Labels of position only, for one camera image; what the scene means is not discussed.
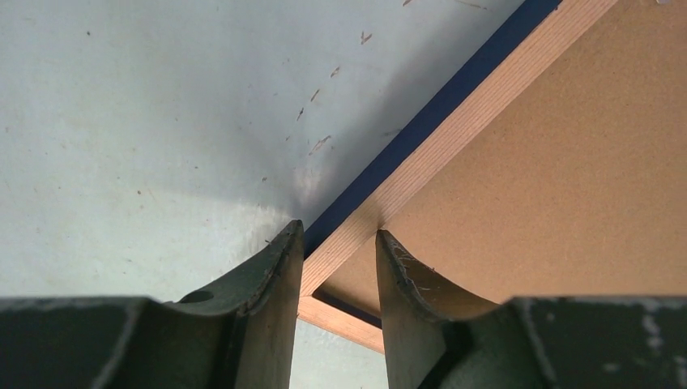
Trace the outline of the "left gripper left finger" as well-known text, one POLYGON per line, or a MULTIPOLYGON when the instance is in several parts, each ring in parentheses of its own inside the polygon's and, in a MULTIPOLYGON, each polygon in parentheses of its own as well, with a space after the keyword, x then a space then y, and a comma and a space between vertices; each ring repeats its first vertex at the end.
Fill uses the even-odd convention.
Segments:
POLYGON ((286 388, 304 230, 180 301, 36 297, 1 301, 4 388, 286 388))

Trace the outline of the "brown backing board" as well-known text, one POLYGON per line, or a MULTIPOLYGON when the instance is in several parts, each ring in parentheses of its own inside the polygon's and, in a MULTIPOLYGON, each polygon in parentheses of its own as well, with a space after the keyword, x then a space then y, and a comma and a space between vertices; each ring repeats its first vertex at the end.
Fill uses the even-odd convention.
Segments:
POLYGON ((495 302, 685 294, 685 2, 614 5, 386 229, 495 302))

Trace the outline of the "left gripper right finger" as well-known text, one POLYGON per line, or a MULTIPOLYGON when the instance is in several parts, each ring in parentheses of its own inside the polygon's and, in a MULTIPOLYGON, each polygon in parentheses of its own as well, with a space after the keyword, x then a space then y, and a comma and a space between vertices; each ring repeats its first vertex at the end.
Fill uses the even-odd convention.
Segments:
POLYGON ((684 297, 515 297, 497 304, 375 238, 392 388, 683 388, 684 297))

